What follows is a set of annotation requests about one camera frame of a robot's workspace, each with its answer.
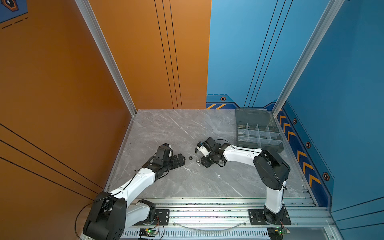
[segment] robotic arm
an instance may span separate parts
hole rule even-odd
[[[155,218],[155,204],[140,200],[132,207],[132,201],[156,180],[164,177],[164,173],[183,166],[185,157],[173,155],[168,144],[159,146],[135,176],[112,190],[97,195],[92,209],[83,227],[83,233],[95,240],[117,240],[123,230],[138,222],[151,224]]]
[[[283,191],[291,168],[276,151],[268,146],[262,149],[249,149],[229,143],[221,145],[211,137],[205,142],[199,142],[197,149],[204,155],[200,161],[205,167],[210,167],[214,163],[223,167],[227,161],[241,162],[255,167],[266,185],[263,213],[266,222],[274,225],[283,220],[286,212]]]

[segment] orange wall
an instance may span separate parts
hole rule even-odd
[[[131,116],[76,3],[27,4],[0,23],[0,123],[73,170],[0,125],[0,238],[75,239]]]
[[[210,0],[90,0],[137,109],[205,109]]]

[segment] black mounting plate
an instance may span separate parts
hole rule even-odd
[[[167,226],[169,223],[169,209],[156,209],[156,216],[159,217],[159,221],[164,225]],[[151,227],[154,227],[157,224],[157,219],[153,221],[152,224],[148,225]],[[143,222],[138,222],[134,224],[134,226],[143,226],[145,225]]]
[[[251,225],[270,225],[263,214],[263,209],[248,209],[249,220],[251,221]],[[291,225],[291,219],[288,215],[288,211],[284,211],[283,215],[283,224]]]

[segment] blue wall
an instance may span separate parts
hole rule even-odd
[[[384,229],[360,227],[384,222],[369,214],[384,210],[383,12],[383,1],[346,0],[288,98],[332,173],[332,215],[348,240]]]
[[[279,97],[329,0],[291,2],[212,0],[207,94],[228,95],[240,107],[256,108]]]

